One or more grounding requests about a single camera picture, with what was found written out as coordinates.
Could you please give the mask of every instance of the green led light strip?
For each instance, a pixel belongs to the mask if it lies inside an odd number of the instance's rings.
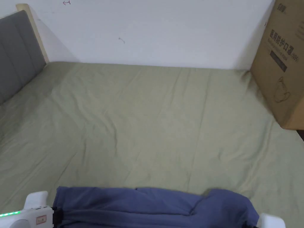
[[[0,214],[0,217],[8,216],[8,215],[20,214],[20,213],[21,213],[21,211],[15,211],[15,212],[10,212],[10,213]]]

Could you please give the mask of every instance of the mattress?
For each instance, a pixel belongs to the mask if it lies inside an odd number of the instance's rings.
[[[49,63],[1,106],[0,205],[58,186],[225,188],[304,224],[304,143],[247,71]]]

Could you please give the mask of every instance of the mark on wall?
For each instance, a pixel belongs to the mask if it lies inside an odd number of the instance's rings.
[[[125,44],[125,41],[122,38],[118,37],[118,39],[121,40],[123,44]]]

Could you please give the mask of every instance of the white wall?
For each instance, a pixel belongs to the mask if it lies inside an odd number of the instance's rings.
[[[273,0],[62,2],[22,2],[32,8],[50,61],[225,69],[250,68],[273,6]],[[16,3],[1,0],[0,16]]]

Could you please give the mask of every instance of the blue cloth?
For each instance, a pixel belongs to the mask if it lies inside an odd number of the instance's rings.
[[[221,189],[199,196],[157,188],[59,187],[53,206],[64,210],[65,228],[241,228],[259,219],[248,198]]]

